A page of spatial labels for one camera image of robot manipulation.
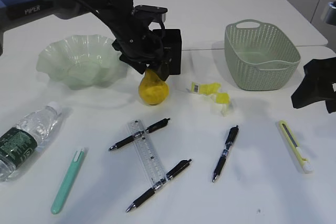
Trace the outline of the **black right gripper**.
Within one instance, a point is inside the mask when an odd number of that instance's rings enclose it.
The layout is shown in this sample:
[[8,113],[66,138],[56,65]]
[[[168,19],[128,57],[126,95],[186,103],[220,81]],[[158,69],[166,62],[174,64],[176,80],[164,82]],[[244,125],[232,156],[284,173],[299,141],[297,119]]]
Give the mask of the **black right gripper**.
[[328,113],[335,112],[335,57],[312,59],[304,65],[304,78],[291,96],[295,109],[324,101]]

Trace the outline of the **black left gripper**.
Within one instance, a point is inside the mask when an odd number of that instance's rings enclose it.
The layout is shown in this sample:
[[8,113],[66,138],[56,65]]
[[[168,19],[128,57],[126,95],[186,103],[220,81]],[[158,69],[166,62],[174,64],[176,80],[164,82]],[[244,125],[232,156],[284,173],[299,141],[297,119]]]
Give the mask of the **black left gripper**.
[[120,60],[139,74],[144,74],[147,64],[157,63],[156,75],[166,81],[170,75],[170,63],[163,61],[162,37],[168,9],[150,5],[118,8],[108,4],[98,11],[115,36],[112,45],[121,52]]

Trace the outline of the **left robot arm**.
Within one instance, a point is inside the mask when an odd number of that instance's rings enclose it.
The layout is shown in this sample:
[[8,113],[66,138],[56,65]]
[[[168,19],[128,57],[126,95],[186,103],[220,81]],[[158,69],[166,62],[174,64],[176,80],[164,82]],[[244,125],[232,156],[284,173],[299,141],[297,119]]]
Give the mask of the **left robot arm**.
[[71,19],[92,13],[115,37],[112,46],[120,60],[138,73],[152,70],[161,80],[169,77],[171,57],[164,48],[165,28],[155,32],[155,22],[164,24],[167,9],[135,5],[133,0],[1,0],[1,33],[55,15]]

